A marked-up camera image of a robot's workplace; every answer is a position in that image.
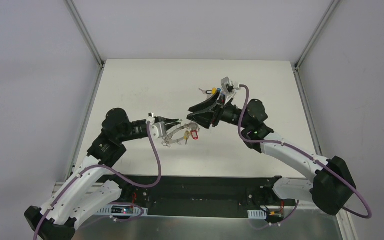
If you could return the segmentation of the silver metal ring disc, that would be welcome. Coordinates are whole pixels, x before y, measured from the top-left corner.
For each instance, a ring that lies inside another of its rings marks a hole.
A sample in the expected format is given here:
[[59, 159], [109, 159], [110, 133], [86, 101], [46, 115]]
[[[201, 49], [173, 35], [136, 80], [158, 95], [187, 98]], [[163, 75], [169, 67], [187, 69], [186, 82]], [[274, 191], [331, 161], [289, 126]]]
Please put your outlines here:
[[197, 123], [195, 122], [189, 122], [183, 125], [178, 126], [176, 129], [172, 130], [169, 132], [165, 137], [162, 138], [161, 144], [164, 147], [170, 148], [171, 145], [185, 145], [185, 140], [184, 140], [184, 133], [186, 131], [191, 130], [198, 130], [200, 131], [200, 127]]

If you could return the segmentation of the red key tag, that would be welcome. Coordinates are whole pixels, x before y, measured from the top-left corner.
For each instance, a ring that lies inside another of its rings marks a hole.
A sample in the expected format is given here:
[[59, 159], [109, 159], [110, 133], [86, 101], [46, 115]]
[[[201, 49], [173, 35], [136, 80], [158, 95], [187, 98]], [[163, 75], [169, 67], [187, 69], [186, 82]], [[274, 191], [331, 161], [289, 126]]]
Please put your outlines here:
[[198, 130], [191, 130], [190, 135], [193, 140], [198, 140], [199, 139], [199, 131]]

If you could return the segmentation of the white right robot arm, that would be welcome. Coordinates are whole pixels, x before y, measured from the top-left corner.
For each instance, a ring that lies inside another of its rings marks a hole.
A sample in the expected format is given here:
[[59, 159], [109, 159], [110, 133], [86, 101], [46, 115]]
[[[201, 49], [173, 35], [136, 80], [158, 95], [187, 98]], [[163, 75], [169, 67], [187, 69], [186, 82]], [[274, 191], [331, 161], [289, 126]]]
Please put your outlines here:
[[216, 127], [219, 122], [238, 127], [249, 149], [273, 157], [305, 176], [305, 180], [297, 181], [275, 177], [264, 187], [263, 196], [268, 204], [276, 205], [283, 199], [304, 200], [334, 216], [354, 194], [356, 184], [345, 160], [310, 154], [285, 141], [265, 124], [268, 115], [261, 100], [251, 99], [240, 109], [217, 92], [188, 110], [186, 118], [205, 129]]

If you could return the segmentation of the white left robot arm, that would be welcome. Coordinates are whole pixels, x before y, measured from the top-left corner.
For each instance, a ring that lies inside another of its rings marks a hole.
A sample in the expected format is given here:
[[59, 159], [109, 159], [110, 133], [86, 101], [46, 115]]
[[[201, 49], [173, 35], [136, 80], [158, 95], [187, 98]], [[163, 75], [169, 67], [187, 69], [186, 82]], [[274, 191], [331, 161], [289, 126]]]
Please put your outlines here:
[[[130, 121], [124, 109], [109, 110], [99, 136], [78, 169], [48, 201], [25, 211], [33, 239], [70, 240], [88, 218], [107, 204], [129, 201], [133, 195], [130, 186], [149, 189], [158, 185], [162, 165], [154, 140], [166, 137], [167, 131], [181, 122], [153, 113], [146, 119]], [[124, 143], [144, 138], [150, 142], [158, 169], [156, 180], [149, 184], [134, 182], [113, 169], [127, 151]]]

